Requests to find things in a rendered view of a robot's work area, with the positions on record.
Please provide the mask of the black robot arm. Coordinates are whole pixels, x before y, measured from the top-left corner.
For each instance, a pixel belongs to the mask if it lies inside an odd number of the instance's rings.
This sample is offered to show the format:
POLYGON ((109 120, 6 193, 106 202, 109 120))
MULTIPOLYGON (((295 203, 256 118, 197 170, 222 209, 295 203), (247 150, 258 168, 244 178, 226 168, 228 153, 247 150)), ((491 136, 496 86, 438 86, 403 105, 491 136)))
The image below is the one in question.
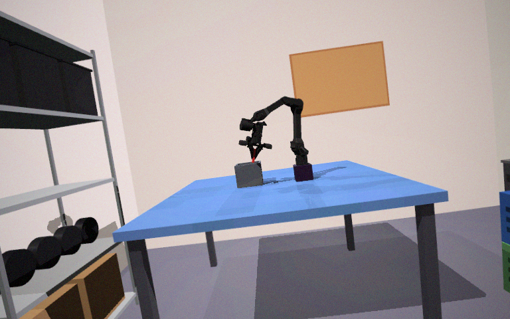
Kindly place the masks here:
POLYGON ((263 126, 267 124, 263 122, 253 123, 255 121, 263 120, 268 114, 275 109, 285 104, 291 108, 294 120, 294 138, 290 141, 290 148, 296 156, 296 165, 309 165, 307 161, 307 154, 309 151, 304 147, 304 142, 301 138, 301 112, 303 110, 303 100, 301 98, 290 98, 287 96, 281 97, 279 100, 269 105, 268 107, 261 109, 253 114, 253 117, 249 120, 242 118, 240 122, 240 130, 262 133, 263 126), (253 125, 254 124, 254 125, 253 125))

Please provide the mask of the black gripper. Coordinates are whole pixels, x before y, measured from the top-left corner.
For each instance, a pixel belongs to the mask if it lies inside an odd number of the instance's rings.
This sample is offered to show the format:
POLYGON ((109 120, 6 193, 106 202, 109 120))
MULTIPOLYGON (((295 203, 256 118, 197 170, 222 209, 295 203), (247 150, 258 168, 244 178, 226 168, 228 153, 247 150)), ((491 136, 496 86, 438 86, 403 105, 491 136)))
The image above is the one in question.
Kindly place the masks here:
POLYGON ((241 146, 247 146, 248 145, 247 148, 249 148, 249 150, 250 150, 251 159, 253 158, 253 153, 254 153, 253 146, 257 146, 257 148, 256 148, 256 155, 255 155, 255 159, 256 159, 258 154, 260 153, 260 151, 263 150, 263 147, 266 148, 266 149, 272 149, 272 145, 271 144, 265 144, 265 143, 261 144, 261 139, 262 139, 262 133, 252 132, 251 142, 248 142, 248 141, 245 141, 245 140, 240 140, 238 144, 241 145, 241 146))

